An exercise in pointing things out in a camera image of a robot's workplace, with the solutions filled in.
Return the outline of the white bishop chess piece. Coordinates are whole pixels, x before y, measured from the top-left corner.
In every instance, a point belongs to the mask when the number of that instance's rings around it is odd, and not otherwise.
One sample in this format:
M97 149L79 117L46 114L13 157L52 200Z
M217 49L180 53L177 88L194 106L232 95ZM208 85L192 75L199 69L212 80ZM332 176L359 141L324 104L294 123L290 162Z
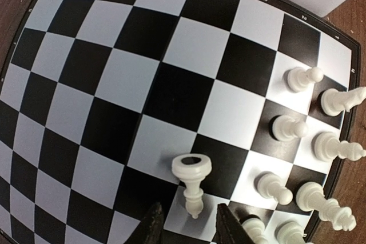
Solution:
M282 225L276 238L279 244L306 244L303 238L304 230L295 221Z

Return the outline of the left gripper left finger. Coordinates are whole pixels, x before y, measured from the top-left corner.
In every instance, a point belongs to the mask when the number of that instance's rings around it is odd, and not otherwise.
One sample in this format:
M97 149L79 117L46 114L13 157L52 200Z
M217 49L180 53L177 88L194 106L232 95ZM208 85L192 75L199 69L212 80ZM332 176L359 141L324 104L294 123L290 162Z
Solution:
M162 243L164 211L159 202L146 213L135 229L135 243Z

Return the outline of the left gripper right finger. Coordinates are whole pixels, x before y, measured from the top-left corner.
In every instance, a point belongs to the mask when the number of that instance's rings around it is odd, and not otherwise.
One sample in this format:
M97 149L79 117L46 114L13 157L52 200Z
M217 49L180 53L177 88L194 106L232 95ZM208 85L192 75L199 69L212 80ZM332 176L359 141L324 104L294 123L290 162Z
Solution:
M229 207L224 203L217 205L216 240L217 243L223 244L254 244Z

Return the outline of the white queen chess piece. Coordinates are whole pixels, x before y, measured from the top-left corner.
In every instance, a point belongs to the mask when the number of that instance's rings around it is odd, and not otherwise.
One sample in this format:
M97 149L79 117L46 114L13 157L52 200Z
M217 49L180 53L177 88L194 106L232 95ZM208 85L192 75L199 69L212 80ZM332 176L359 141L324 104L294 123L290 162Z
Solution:
M326 199L322 185L316 182L307 182L299 188L296 204L302 211L318 211L319 218L329 221L336 231L352 231L356 227L351 208L340 207L334 198Z

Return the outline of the black grey chess board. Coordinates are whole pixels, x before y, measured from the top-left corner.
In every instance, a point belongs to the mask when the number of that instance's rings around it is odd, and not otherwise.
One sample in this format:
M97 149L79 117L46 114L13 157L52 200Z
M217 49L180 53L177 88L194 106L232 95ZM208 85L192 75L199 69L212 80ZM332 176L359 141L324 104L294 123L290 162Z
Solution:
M1 72L1 232L15 243L124 243L151 205L165 243L216 243L217 205L258 216L276 243L284 222L319 221L254 185L277 174L292 192L330 197L341 159L316 135L348 138L354 112L326 115L328 89L359 85L361 46L283 0L33 0ZM322 81L294 92L291 69ZM289 115L308 134L272 132ZM185 208L172 160L204 154L203 211Z

